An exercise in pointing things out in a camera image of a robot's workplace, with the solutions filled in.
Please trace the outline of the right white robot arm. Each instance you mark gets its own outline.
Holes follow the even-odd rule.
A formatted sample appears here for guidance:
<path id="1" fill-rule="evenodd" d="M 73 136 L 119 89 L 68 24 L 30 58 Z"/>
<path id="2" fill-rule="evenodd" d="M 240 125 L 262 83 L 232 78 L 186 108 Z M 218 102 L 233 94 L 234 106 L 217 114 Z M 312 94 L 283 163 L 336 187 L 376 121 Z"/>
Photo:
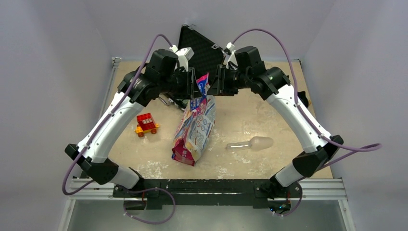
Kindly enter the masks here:
<path id="1" fill-rule="evenodd" d="M 343 144 L 339 135 L 321 127 L 298 97 L 289 77 L 278 67 L 267 69 L 254 46 L 233 53 L 235 62 L 217 66 L 209 95 L 234 96 L 240 89 L 250 89 L 277 110 L 298 138 L 303 152 L 270 178 L 268 190 L 281 196 L 289 186 L 311 177 L 337 153 L 335 143 Z"/>

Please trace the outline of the clear plastic scoop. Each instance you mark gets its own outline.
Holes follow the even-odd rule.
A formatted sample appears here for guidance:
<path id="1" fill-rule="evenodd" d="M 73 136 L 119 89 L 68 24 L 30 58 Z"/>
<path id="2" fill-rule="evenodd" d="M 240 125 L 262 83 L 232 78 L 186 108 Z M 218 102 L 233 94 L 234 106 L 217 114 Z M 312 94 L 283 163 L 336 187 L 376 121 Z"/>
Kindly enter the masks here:
<path id="1" fill-rule="evenodd" d="M 270 148 L 274 144 L 274 140 L 270 137 L 254 136 L 248 141 L 229 143 L 226 145 L 226 150 L 229 152 L 239 150 L 261 151 Z"/>

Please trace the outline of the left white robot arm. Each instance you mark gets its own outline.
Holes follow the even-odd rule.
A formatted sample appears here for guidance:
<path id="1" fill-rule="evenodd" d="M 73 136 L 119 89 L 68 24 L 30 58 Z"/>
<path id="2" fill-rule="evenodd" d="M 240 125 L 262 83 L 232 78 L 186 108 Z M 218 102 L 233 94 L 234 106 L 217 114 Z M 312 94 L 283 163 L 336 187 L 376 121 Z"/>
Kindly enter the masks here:
<path id="1" fill-rule="evenodd" d="M 91 132 L 78 144 L 67 145 L 68 156 L 96 183 L 111 182 L 123 186 L 132 197 L 141 195 L 141 176 L 111 161 L 109 152 L 131 120 L 161 93 L 183 100 L 202 96 L 195 70 L 189 67 L 193 55 L 190 47 L 154 51 L 147 64 L 124 76 L 113 101 Z"/>

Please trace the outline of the pink blue pet food bag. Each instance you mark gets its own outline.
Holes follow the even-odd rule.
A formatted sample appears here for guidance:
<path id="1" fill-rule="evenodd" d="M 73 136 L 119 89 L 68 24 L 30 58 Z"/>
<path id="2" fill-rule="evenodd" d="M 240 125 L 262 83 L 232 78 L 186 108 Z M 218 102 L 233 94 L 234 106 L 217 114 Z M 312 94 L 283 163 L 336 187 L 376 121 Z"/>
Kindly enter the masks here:
<path id="1" fill-rule="evenodd" d="M 202 96 L 187 103 L 171 149 L 173 160 L 190 166 L 194 166 L 202 157 L 216 123 L 216 100 L 207 94 L 209 74 L 198 78 L 196 83 Z"/>

